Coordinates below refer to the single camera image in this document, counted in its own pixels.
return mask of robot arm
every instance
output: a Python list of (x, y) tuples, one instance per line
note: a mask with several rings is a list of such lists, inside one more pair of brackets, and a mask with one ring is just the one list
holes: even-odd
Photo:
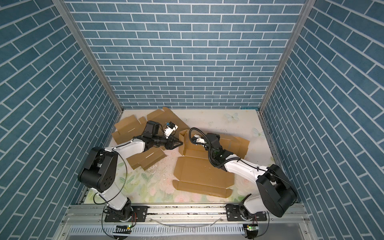
[(98, 194), (108, 203), (108, 207), (120, 211), (122, 219), (129, 217), (127, 207), (129, 199), (121, 193), (121, 189), (114, 183), (118, 157), (122, 160), (137, 153), (145, 152), (153, 146), (164, 146), (166, 149), (174, 149), (183, 143), (171, 134), (176, 131), (177, 125), (167, 123), (166, 129), (158, 135), (161, 125), (154, 121), (148, 121), (143, 134), (134, 137), (132, 140), (114, 147), (94, 147), (91, 149), (78, 180), (85, 186), (97, 191)]
[[(200, 135), (191, 137), (192, 130)], [(248, 195), (240, 204), (239, 210), (245, 219), (250, 219), (256, 212), (268, 210), (273, 215), (281, 217), (297, 199), (297, 191), (280, 167), (273, 164), (270, 167), (260, 166), (239, 158), (220, 145), (220, 135), (204, 134), (196, 128), (189, 132), (190, 141), (200, 144), (208, 151), (210, 163), (224, 171), (238, 174), (257, 184), (260, 196)]]

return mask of blue brick wall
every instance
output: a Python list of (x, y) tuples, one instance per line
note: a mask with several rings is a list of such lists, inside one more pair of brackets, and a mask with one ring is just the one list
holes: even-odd
[(265, 108), (319, 239), (384, 239), (383, 13), (317, 0)]
[(305, 0), (66, 0), (125, 108), (257, 108)]
[(0, 6), (0, 239), (51, 238), (118, 113), (51, 0)]

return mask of cardboard flap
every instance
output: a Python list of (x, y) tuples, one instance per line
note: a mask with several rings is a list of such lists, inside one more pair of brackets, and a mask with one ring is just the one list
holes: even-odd
[(232, 189), (225, 189), (219, 187), (211, 187), (206, 185), (193, 184), (188, 182), (172, 181), (175, 189), (180, 191), (194, 192), (198, 194), (211, 195), (215, 197), (228, 198), (232, 194)]
[(132, 169), (136, 169), (141, 166), (144, 170), (147, 170), (154, 163), (167, 156), (163, 152), (163, 149), (165, 150), (165, 148), (161, 147), (151, 147), (145, 152), (130, 156), (127, 158), (127, 161)]
[(205, 159), (178, 157), (174, 176), (181, 182), (228, 188), (235, 184), (235, 175), (211, 165)]
[(137, 120), (134, 115), (123, 118), (120, 122), (115, 124), (117, 131), (112, 133), (112, 137), (117, 144), (127, 142), (133, 137), (143, 133), (146, 122), (147, 120), (145, 117), (141, 117)]
[(153, 148), (154, 148), (153, 153), (151, 153), (150, 155), (147, 155), (140, 162), (140, 166), (144, 169), (144, 171), (147, 170), (148, 168), (150, 168), (154, 163), (160, 161), (161, 159), (163, 159), (167, 156), (161, 148), (152, 147), (152, 148), (150, 148), (150, 150)]
[(249, 140), (246, 140), (246, 139), (241, 138), (241, 137), (236, 137), (236, 138), (240, 140), (240, 146), (239, 146), (237, 155), (240, 158), (244, 159), (245, 155), (248, 152)]

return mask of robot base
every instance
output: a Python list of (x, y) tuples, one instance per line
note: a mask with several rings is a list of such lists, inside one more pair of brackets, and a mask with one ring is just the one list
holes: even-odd
[[(124, 209), (125, 212), (130, 212), (130, 215), (127, 218), (126, 215), (122, 217), (121, 211), (123, 211)], [(124, 208), (120, 211), (108, 207), (104, 211), (104, 213), (106, 213), (104, 222), (131, 222), (132, 215), (136, 216), (136, 222), (145, 222), (145, 219), (147, 217), (147, 211), (147, 206), (128, 206), (128, 204), (126, 204)]]
[(227, 204), (225, 205), (225, 209), (227, 210), (227, 221), (229, 222), (238, 222), (238, 221), (252, 221), (253, 216), (256, 216), (257, 221), (266, 221), (265, 212), (257, 212), (252, 214), (252, 217), (244, 218), (239, 210), (239, 205)]

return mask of cardboard sheet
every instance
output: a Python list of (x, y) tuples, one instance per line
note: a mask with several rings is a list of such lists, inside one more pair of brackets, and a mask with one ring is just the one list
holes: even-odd
[[(139, 136), (143, 133), (147, 121), (155, 121), (165, 126), (166, 122), (173, 122), (178, 126), (175, 136), (179, 135), (180, 131), (184, 131), (189, 127), (174, 114), (169, 108), (163, 107), (163, 109), (157, 109), (145, 117), (137, 119), (134, 115), (121, 119), (115, 124), (116, 132), (112, 133), (113, 139), (117, 144), (122, 144), (131, 140), (133, 137)], [(135, 154), (127, 158), (128, 163), (133, 169), (142, 167), (147, 170), (149, 167), (166, 157), (164, 147), (152, 147), (149, 150)]]
[[(174, 176), (178, 181), (173, 180), (173, 186), (177, 190), (215, 197), (231, 196), (232, 190), (227, 188), (235, 183), (235, 175), (212, 166), (205, 148), (190, 142), (189, 129), (180, 131), (179, 139), (184, 143), (179, 147), (179, 152), (186, 157), (177, 158)], [(249, 141), (241, 137), (220, 134), (220, 144), (224, 149), (245, 158)]]
[(206, 159), (179, 157), (177, 159), (172, 184), (177, 190), (208, 194), (216, 197), (229, 197), (235, 183), (233, 173), (225, 172), (209, 163)]

